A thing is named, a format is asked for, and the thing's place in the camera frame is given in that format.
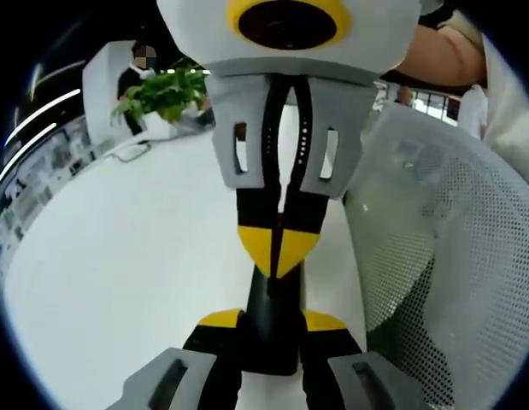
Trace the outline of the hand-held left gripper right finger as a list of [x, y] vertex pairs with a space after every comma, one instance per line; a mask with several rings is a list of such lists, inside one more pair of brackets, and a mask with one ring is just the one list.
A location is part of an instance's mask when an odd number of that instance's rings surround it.
[[300, 345], [309, 409], [428, 409], [420, 383], [376, 352], [361, 351], [346, 324], [304, 310]]

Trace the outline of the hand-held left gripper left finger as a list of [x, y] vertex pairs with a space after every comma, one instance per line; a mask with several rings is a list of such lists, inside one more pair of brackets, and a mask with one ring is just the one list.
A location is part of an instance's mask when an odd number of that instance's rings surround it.
[[182, 348], [168, 348], [128, 377], [110, 409], [234, 409], [242, 384], [239, 308], [201, 319]]

